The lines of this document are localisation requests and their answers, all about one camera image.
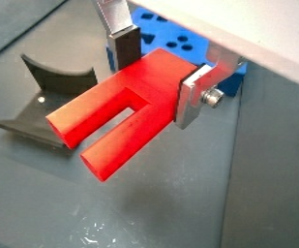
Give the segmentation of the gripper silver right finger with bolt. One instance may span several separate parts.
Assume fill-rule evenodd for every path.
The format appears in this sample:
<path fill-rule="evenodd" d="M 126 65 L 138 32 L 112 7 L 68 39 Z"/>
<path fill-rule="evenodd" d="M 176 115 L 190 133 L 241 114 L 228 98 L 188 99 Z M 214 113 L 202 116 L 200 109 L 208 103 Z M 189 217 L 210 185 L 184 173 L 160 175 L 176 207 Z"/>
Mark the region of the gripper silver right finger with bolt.
<path fill-rule="evenodd" d="M 180 81 L 174 110 L 174 124 L 180 129 L 185 129 L 197 118 L 202 105 L 217 107 L 224 93 L 216 85 L 245 62 L 240 55 L 218 45 L 208 46 L 205 57 L 213 66 L 200 65 Z"/>

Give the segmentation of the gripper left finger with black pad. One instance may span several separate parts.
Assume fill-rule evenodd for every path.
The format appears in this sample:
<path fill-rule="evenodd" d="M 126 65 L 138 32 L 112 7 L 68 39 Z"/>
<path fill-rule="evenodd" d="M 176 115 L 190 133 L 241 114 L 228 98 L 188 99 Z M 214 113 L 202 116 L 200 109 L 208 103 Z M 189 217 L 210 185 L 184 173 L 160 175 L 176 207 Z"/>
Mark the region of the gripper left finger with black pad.
<path fill-rule="evenodd" d="M 140 28 L 133 24 L 125 0 L 92 0 L 106 31 L 112 66 L 121 70 L 141 58 Z"/>

